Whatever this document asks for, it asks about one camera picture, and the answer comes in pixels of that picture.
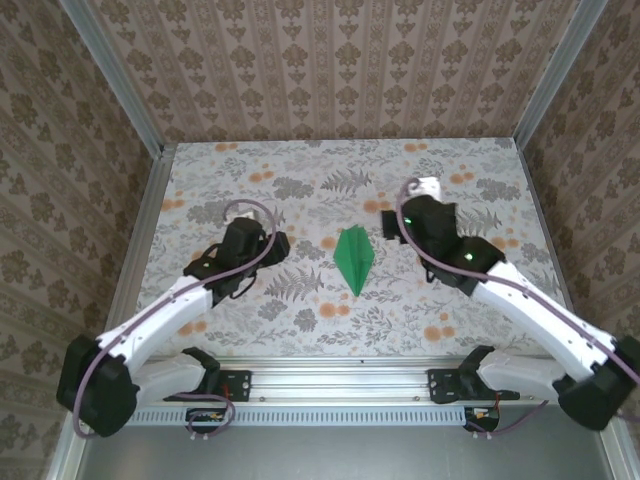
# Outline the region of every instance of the table surface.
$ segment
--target table surface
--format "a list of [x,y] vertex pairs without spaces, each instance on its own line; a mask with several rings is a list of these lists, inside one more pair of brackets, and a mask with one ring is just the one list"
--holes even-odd
[[[524,415],[501,408],[505,425]],[[87,443],[78,479],[613,480],[602,441],[558,407],[490,441],[460,427],[128,427]]]
[[[222,210],[263,202],[291,253],[258,272],[158,352],[197,346],[221,356],[466,355],[479,344],[517,354],[542,349],[500,312],[438,282],[407,245],[386,241],[380,210],[410,176],[437,176],[458,204],[458,229],[480,235],[564,304],[520,157],[511,139],[332,140],[181,144],[158,219],[138,309],[222,239]],[[333,261],[342,229],[363,226],[375,261],[359,297]]]

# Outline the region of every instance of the green paper object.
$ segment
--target green paper object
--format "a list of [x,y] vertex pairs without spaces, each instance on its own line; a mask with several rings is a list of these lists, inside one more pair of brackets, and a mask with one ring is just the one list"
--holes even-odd
[[369,236],[364,228],[355,225],[342,231],[333,253],[333,260],[356,297],[362,291],[374,257]]

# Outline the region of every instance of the cable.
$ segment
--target cable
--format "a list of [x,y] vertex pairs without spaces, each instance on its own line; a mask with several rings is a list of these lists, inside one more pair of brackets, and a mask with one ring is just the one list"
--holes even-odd
[[626,413],[619,413],[616,415],[621,420],[629,423],[640,423],[640,416],[638,415],[628,415]]
[[[203,393],[203,394],[179,393],[178,395],[174,395],[174,396],[177,398],[183,398],[185,400],[211,400],[213,402],[223,402],[226,404],[227,411],[230,412],[229,418],[227,419],[226,422],[224,422],[222,425],[216,428],[213,432],[211,432],[211,434],[207,433],[206,434],[207,437],[215,437],[216,435],[220,435],[227,428],[229,428],[231,423],[236,418],[236,406],[233,404],[231,400],[229,400],[226,397],[221,397],[220,395],[213,395],[213,394],[206,394],[206,393]],[[200,410],[198,412],[194,412],[193,415],[191,415],[191,417],[189,418],[189,422],[187,423],[187,430],[189,430],[189,433],[191,434],[191,439],[195,439],[196,436],[198,435],[198,433],[196,433],[195,430],[193,430],[193,421],[197,417],[201,416],[202,414],[203,414],[203,411]]]
[[253,272],[253,275],[251,275],[251,282],[249,283],[249,285],[247,285],[246,287],[244,287],[244,289],[238,294],[238,295],[234,295],[233,293],[229,294],[229,298],[231,300],[237,300],[239,299],[242,295],[244,295],[245,293],[247,293],[249,291],[249,289],[251,287],[253,287],[253,284],[256,283],[256,280],[258,279],[258,275],[256,274],[256,272]]
[[542,410],[544,407],[547,406],[547,404],[549,403],[548,400],[545,400],[544,402],[542,402],[540,405],[538,405],[536,408],[534,408],[533,410],[531,410],[529,413],[527,413],[526,415],[523,415],[522,417],[520,417],[518,420],[516,420],[515,422],[513,422],[511,425],[509,425],[508,427],[504,427],[504,428],[499,428],[498,430],[494,430],[493,432],[487,432],[484,428],[482,428],[480,425],[473,423],[469,420],[467,420],[467,425],[471,425],[473,428],[475,428],[476,430],[479,430],[480,433],[484,433],[487,438],[491,438],[494,436],[498,436],[498,435],[504,435],[505,433],[509,433],[513,430],[515,430],[516,428],[518,428],[520,425],[522,425],[523,423],[527,422],[528,420],[530,420],[533,416],[535,416],[536,414],[538,414],[540,412],[540,410]]
[[622,360],[614,351],[612,351],[610,348],[607,348],[597,338],[592,336],[582,327],[580,327],[579,325],[576,325],[563,312],[558,310],[554,305],[549,303],[547,300],[545,300],[535,292],[532,292],[528,290],[526,287],[523,287],[522,285],[514,281],[508,280],[506,278],[496,277],[495,275],[487,275],[486,273],[473,272],[471,270],[464,270],[462,268],[457,268],[451,265],[447,265],[446,263],[436,260],[431,255],[425,253],[420,248],[420,246],[413,240],[413,238],[411,238],[411,235],[409,235],[409,232],[407,231],[407,227],[405,227],[404,225],[404,218],[402,216],[402,205],[404,204],[405,195],[408,192],[409,186],[412,184],[419,185],[419,183],[420,183],[420,180],[418,180],[417,178],[410,178],[402,186],[402,189],[400,190],[400,193],[398,193],[398,198],[396,201],[396,220],[398,222],[398,227],[400,228],[400,232],[402,232],[402,235],[404,236],[405,240],[409,245],[413,247],[413,249],[418,253],[418,255],[420,255],[420,257],[422,257],[427,262],[431,263],[432,265],[435,265],[438,268],[441,268],[446,272],[454,273],[456,275],[464,275],[466,277],[475,278],[483,282],[500,283],[502,285],[511,287],[531,297],[540,305],[542,305],[544,308],[546,308],[549,312],[555,315],[558,319],[560,319],[563,323],[565,323],[569,328],[574,330],[581,337],[586,338],[593,346],[595,346],[598,350],[606,354],[607,357],[609,357],[616,365],[618,365],[618,367],[622,369],[624,373],[626,373],[629,376],[629,378],[631,378],[637,385],[640,385],[640,376],[636,372],[634,372],[633,369],[629,365],[627,365],[624,362],[624,360]]
[[275,243],[275,240],[276,240],[276,233],[277,233],[276,219],[274,218],[271,211],[267,207],[265,207],[262,203],[257,202],[255,200],[250,200],[250,199],[232,200],[225,207],[224,211],[222,212],[222,216],[226,217],[229,209],[234,205],[238,205],[240,203],[248,203],[250,205],[254,205],[258,207],[260,210],[262,210],[265,213],[265,215],[269,219],[269,223],[271,224],[271,237],[269,238],[269,241],[267,242],[265,249],[262,251],[262,253],[260,253],[260,255],[258,255],[256,258],[254,258],[250,262],[245,263],[244,265],[241,265],[237,268],[234,268],[232,270],[229,270],[223,273],[219,273],[217,275],[213,275],[209,278],[205,278],[204,280],[200,280],[198,282],[192,283],[186,287],[181,288],[173,296],[165,298],[163,301],[159,302],[157,305],[153,306],[148,311],[146,311],[143,315],[140,316],[140,318],[138,318],[125,330],[123,330],[119,335],[117,335],[111,341],[111,343],[109,343],[106,347],[100,350],[98,355],[96,355],[96,357],[87,367],[87,370],[85,371],[84,376],[80,381],[80,385],[78,385],[78,391],[76,392],[76,399],[73,404],[73,429],[76,432],[76,435],[78,435],[80,438],[89,439],[97,436],[95,434],[89,434],[82,431],[82,427],[80,425],[80,406],[82,405],[82,397],[84,396],[84,392],[87,389],[87,385],[89,384],[89,380],[91,379],[93,372],[96,370],[100,362],[107,356],[107,354],[109,353],[109,351],[111,351],[113,347],[115,347],[123,338],[126,338],[132,331],[138,328],[143,322],[147,321],[149,317],[151,317],[152,315],[160,311],[162,308],[164,308],[165,305],[167,305],[168,303],[175,301],[178,297],[184,295],[187,292],[190,292],[195,288],[201,287],[202,285],[205,285],[210,282],[216,282],[223,278],[231,277],[240,272],[243,272],[244,270],[247,270],[248,268],[251,268],[254,265],[257,265],[258,263],[260,263],[260,261],[267,255],[267,253],[269,253],[269,250],[271,250],[271,247],[273,247],[273,244]]

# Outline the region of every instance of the white connector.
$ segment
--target white connector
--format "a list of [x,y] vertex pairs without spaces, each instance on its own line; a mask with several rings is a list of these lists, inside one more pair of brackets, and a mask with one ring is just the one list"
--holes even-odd
[[258,214],[256,213],[255,210],[253,210],[252,208],[249,208],[247,210],[243,210],[241,212],[236,213],[235,215],[228,215],[225,219],[224,219],[224,224],[225,225],[229,225],[231,222],[233,222],[236,218],[250,218],[251,220],[258,220]]
[[442,191],[438,177],[422,177],[418,180],[420,182],[418,185],[409,185],[409,197],[429,195],[439,202],[442,201]]

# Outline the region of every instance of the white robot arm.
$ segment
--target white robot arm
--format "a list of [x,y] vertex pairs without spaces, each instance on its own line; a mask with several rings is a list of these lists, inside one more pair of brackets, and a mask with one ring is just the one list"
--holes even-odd
[[[257,270],[280,263],[289,249],[283,232],[267,236],[258,221],[236,217],[222,243],[193,260],[184,276],[151,305],[95,340],[81,335],[71,342],[56,399],[73,411],[80,385],[90,374],[91,381],[78,398],[79,417],[97,434],[109,436],[126,424],[138,406],[182,392],[213,393],[220,364],[197,348],[186,349],[170,360],[145,363],[188,322],[226,297],[234,299],[246,292]],[[210,255],[213,250],[217,250],[215,256]],[[234,296],[247,279],[251,283]],[[95,370],[90,371],[90,365],[95,365]]]
[[[470,298],[497,307],[553,357],[553,360],[516,357],[492,347],[478,347],[452,379],[440,384],[430,376],[432,400],[448,403],[476,399],[482,390],[487,393],[487,387],[494,395],[493,391],[509,390],[543,400],[558,400],[564,411],[581,425],[603,429],[635,387],[635,381],[609,359],[602,347],[637,372],[640,343],[632,337],[618,341],[569,312],[531,284],[486,240],[459,237],[456,206],[441,202],[437,178],[418,179],[410,184],[408,196],[401,212],[382,213],[385,237],[400,237],[403,242],[405,230],[414,247],[441,263],[436,265],[422,257],[427,281],[437,278]],[[400,219],[404,220],[403,228],[399,226]],[[442,264],[454,267],[457,272],[441,268]],[[510,281],[511,286],[492,278]],[[552,308],[545,308],[542,302]],[[560,321],[559,315],[568,324]]]

